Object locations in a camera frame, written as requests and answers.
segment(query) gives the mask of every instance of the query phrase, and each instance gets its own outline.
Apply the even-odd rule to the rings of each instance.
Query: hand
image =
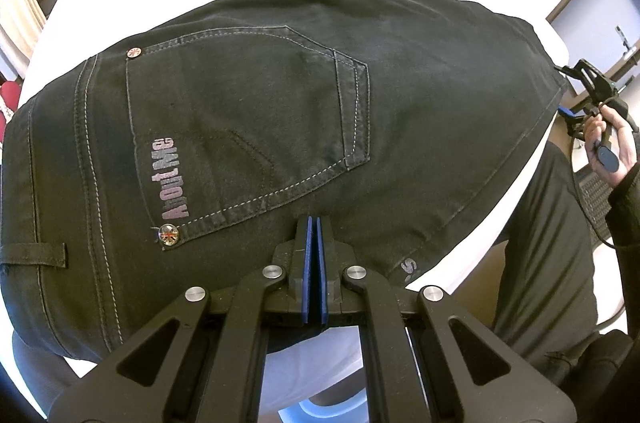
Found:
[[[596,156],[596,145],[602,140],[602,133],[607,129],[605,120],[618,131],[620,167],[613,173],[606,170]],[[631,126],[618,114],[618,111],[608,106],[602,106],[598,116],[592,116],[587,119],[583,132],[584,149],[587,151],[589,165],[611,188],[615,188],[638,161],[636,142],[634,141]]]

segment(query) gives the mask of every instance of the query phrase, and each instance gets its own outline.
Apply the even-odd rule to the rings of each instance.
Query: union jack rivet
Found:
[[[158,229],[158,239],[164,246],[174,246],[180,239],[180,232],[174,225],[162,225]]]
[[[131,48],[129,51],[127,51],[127,57],[129,57],[129,58],[139,57],[140,53],[142,53],[142,49],[140,49],[140,48]]]

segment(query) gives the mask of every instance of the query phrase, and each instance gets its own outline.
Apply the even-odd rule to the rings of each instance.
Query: metal screw head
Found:
[[[127,51],[127,57],[129,58],[139,57],[141,53],[142,53],[142,49],[131,48],[129,51]]]
[[[264,267],[262,274],[266,278],[278,278],[282,276],[282,268],[276,264],[270,264]]]
[[[158,229],[158,239],[164,246],[174,246],[180,239],[180,232],[174,225],[162,225]]]
[[[347,277],[360,280],[367,276],[367,270],[362,266],[350,266],[347,268]]]
[[[431,302],[437,302],[438,300],[442,300],[442,297],[444,297],[442,289],[440,289],[438,286],[427,286],[422,291],[422,294],[427,300],[430,300]]]
[[[189,301],[189,302],[200,302],[206,295],[206,291],[204,291],[203,288],[201,288],[200,286],[194,286],[192,288],[189,288],[185,294],[184,297]]]

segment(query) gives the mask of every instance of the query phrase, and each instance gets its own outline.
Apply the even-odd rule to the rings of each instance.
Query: jeans pocket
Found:
[[[348,55],[287,26],[140,48],[127,60],[137,172],[152,222],[177,226],[176,246],[369,161],[369,74]]]

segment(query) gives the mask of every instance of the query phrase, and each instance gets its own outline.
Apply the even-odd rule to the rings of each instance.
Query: black strap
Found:
[[[65,243],[13,243],[0,246],[0,264],[66,268]]]

